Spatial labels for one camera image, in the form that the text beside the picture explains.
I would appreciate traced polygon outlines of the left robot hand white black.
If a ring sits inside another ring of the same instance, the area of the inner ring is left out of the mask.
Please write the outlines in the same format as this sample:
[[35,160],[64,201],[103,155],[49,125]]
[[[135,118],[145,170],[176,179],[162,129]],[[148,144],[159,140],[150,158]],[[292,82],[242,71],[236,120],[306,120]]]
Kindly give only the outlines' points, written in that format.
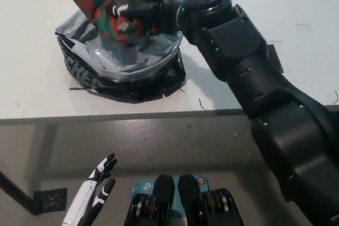
[[77,191],[62,225],[92,225],[115,186],[111,171],[117,163],[115,154],[105,157]]

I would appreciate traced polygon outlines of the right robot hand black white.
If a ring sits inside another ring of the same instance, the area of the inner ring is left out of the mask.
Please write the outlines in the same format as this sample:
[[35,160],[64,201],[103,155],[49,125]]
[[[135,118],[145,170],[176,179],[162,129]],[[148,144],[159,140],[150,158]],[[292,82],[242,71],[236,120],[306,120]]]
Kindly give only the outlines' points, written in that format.
[[112,17],[138,20],[145,27],[154,26],[160,33],[176,34],[179,31],[177,14],[182,3],[182,0],[141,0],[120,6],[110,4],[106,10]]

